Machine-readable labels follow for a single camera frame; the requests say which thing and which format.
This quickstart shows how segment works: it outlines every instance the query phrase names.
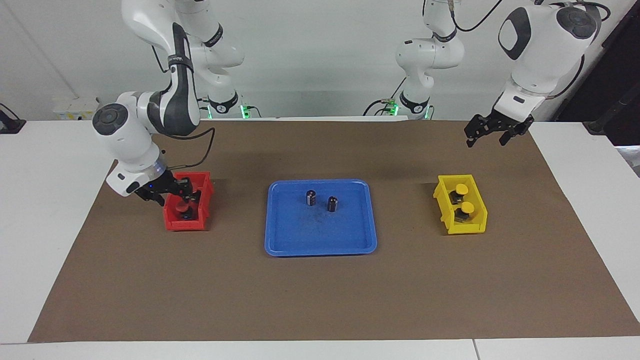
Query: plastic tray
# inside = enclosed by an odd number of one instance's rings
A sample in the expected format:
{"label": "plastic tray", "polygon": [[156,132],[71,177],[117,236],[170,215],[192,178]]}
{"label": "plastic tray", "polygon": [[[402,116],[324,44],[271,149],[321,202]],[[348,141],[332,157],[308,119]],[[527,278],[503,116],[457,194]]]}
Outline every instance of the plastic tray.
{"label": "plastic tray", "polygon": [[188,177],[193,184],[194,190],[202,192],[200,202],[197,204],[196,216],[193,220],[183,220],[179,212],[175,209],[176,204],[182,201],[177,195],[169,194],[164,203],[164,226],[169,231],[203,231],[205,223],[209,217],[211,195],[214,193],[209,172],[176,172],[173,174],[176,179]]}
{"label": "plastic tray", "polygon": [[[469,194],[465,195],[465,201],[471,202],[476,207],[476,212],[471,215],[471,219],[464,224],[455,221],[454,212],[461,205],[451,204],[449,194],[456,188],[457,184],[465,184],[469,188]],[[486,230],[488,211],[480,196],[480,191],[472,175],[440,175],[438,185],[433,192],[433,197],[438,200],[438,206],[442,221],[447,232],[453,234],[479,234]]]}
{"label": "plastic tray", "polygon": [[[307,191],[316,205],[307,205]],[[336,212],[327,210],[330,196]],[[358,179],[276,181],[269,187],[264,248],[272,256],[372,253],[378,246],[369,185]]]}

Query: black cylindrical capacitor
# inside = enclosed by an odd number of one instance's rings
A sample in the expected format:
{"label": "black cylindrical capacitor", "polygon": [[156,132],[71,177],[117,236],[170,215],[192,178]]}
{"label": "black cylindrical capacitor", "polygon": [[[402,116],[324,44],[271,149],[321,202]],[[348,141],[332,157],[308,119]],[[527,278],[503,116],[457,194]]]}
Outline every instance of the black cylindrical capacitor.
{"label": "black cylindrical capacitor", "polygon": [[307,191],[307,205],[316,205],[316,192],[313,190]]}
{"label": "black cylindrical capacitor", "polygon": [[338,209],[338,198],[332,196],[329,198],[329,204],[327,205],[327,210],[333,213],[337,209]]}

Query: white wall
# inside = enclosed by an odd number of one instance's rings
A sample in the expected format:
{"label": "white wall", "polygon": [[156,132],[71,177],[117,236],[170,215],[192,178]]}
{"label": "white wall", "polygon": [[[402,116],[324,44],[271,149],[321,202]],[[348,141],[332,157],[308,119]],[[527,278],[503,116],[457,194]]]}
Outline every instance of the white wall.
{"label": "white wall", "polygon": [[[634,1],[601,0],[613,16],[587,53],[587,69]],[[237,88],[265,117],[361,115],[402,80],[397,45],[431,36],[420,0],[214,3],[225,32],[246,51],[245,63],[230,70]],[[458,22],[475,24],[493,3],[464,1]],[[512,65],[499,48],[498,30],[511,10],[530,3],[507,0],[479,29],[460,34],[467,49],[463,63],[432,73],[436,118],[490,111]],[[160,90],[168,83],[151,48],[124,26],[117,0],[0,0],[0,31],[0,101],[30,120],[53,118],[55,98],[111,102],[124,91]],[[538,120],[560,102],[545,103]]]}

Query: black cable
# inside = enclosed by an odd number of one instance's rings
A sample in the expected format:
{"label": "black cable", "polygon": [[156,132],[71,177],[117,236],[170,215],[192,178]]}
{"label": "black cable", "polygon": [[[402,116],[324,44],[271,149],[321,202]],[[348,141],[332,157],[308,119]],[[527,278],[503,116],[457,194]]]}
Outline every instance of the black cable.
{"label": "black cable", "polygon": [[151,45],[151,49],[153,49],[153,50],[154,50],[154,55],[156,56],[156,61],[158,62],[158,66],[160,67],[160,71],[162,71],[162,73],[163,73],[163,74],[164,74],[164,73],[166,73],[166,72],[168,72],[168,71],[169,71],[169,69],[164,70],[164,69],[162,68],[162,64],[160,63],[160,58],[158,57],[158,53],[157,53],[157,51],[156,51],[156,47],[155,47],[155,46],[153,46],[153,45]]}
{"label": "black cable", "polygon": [[207,152],[204,154],[204,157],[202,158],[202,160],[198,161],[195,164],[191,164],[191,165],[177,165],[174,167],[170,167],[168,168],[169,170],[178,170],[178,169],[183,169],[183,168],[192,168],[192,167],[196,167],[200,164],[202,164],[208,157],[209,157],[209,153],[211,152],[211,146],[213,145],[213,138],[216,136],[216,128],[212,127],[206,131],[204,131],[202,134],[196,135],[196,136],[192,136],[192,138],[178,138],[178,140],[192,140],[193,138],[199,138],[201,136],[203,136],[204,134],[211,132],[211,138],[209,139],[209,146],[207,148]]}
{"label": "black cable", "polygon": [[398,93],[398,90],[400,90],[400,86],[402,86],[402,84],[404,84],[404,82],[406,81],[406,76],[404,77],[404,79],[400,82],[400,85],[398,85],[398,87],[396,88],[396,90],[394,91],[394,94],[391,95],[391,99],[393,99],[396,94]]}
{"label": "black cable", "polygon": [[364,113],[362,114],[362,116],[367,116],[367,113],[369,112],[369,110],[371,110],[371,108],[375,105],[375,104],[382,104],[382,100],[376,100],[374,102],[372,102],[367,109],[364,111]]}
{"label": "black cable", "polygon": [[213,131],[214,133],[216,132],[216,128],[215,127],[211,127],[205,131],[202,131],[200,134],[197,135],[193,135],[193,136],[175,136],[175,135],[169,135],[169,134],[164,134],[162,133],[161,135],[165,135],[168,138],[172,138],[175,140],[195,140],[197,138],[201,138],[203,136],[205,136],[206,134],[210,133],[211,131]]}
{"label": "black cable", "polygon": [[262,117],[262,114],[260,113],[260,109],[258,109],[257,107],[255,107],[255,106],[247,106],[246,108],[249,109],[249,110],[256,109],[258,111],[258,116]]}
{"label": "black cable", "polygon": [[3,103],[1,103],[1,102],[0,102],[0,106],[2,106],[3,108],[5,108],[5,109],[9,110],[9,112],[10,112],[10,113],[12,113],[12,114],[13,114],[13,116],[15,116],[15,119],[16,119],[16,120],[20,120],[20,117],[19,117],[18,115],[16,115],[16,114],[13,112],[13,110],[9,109],[9,107],[8,107],[7,105],[5,105],[5,104],[3,104]]}
{"label": "black cable", "polygon": [[578,76],[580,76],[580,73],[582,72],[583,67],[584,67],[584,55],[582,55],[582,57],[580,58],[580,66],[578,67],[578,71],[575,73],[575,76],[573,77],[569,85],[567,85],[566,88],[564,88],[564,90],[562,90],[561,92],[555,95],[547,96],[547,100],[556,99],[557,97],[562,96],[562,94],[564,94],[567,90],[569,90],[569,88],[573,86],[573,83],[575,83],[575,81],[578,80]]}
{"label": "black cable", "polygon": [[579,1],[580,5],[592,5],[595,6],[597,8],[601,8],[602,10],[604,10],[605,13],[607,13],[607,15],[602,18],[602,21],[606,21],[609,17],[611,17],[611,9],[609,7],[607,7],[606,5],[600,4],[600,3],[594,3],[591,1]]}
{"label": "black cable", "polygon": [[451,19],[453,20],[453,24],[456,26],[456,29],[462,31],[463,33],[468,33],[469,31],[473,31],[473,30],[477,29],[477,27],[480,26],[489,17],[489,15],[491,15],[493,13],[493,11],[498,7],[498,5],[500,5],[501,2],[502,2],[502,0],[498,0],[498,2],[495,3],[493,8],[491,8],[491,10],[489,10],[489,12],[486,13],[486,15],[482,18],[482,20],[480,20],[480,22],[478,22],[473,28],[468,28],[468,29],[461,28],[458,25],[458,23],[456,22],[456,16],[455,16],[455,13],[453,11],[451,12]]}

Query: yellow bin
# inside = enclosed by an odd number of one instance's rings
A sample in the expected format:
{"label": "yellow bin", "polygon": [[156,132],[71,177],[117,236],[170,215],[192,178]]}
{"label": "yellow bin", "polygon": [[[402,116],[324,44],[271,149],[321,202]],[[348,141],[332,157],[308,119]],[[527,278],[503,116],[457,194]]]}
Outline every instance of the yellow bin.
{"label": "yellow bin", "polygon": [[[452,204],[449,194],[456,189],[459,184],[464,184],[468,188],[468,193],[464,196],[465,202],[474,205],[475,211],[470,214],[470,218],[464,223],[455,221],[455,211],[462,207],[462,204]],[[433,197],[438,199],[442,218],[450,235],[453,234],[479,234],[486,230],[487,210],[480,196],[480,191],[471,175],[440,175],[438,176],[438,186],[433,193]]]}

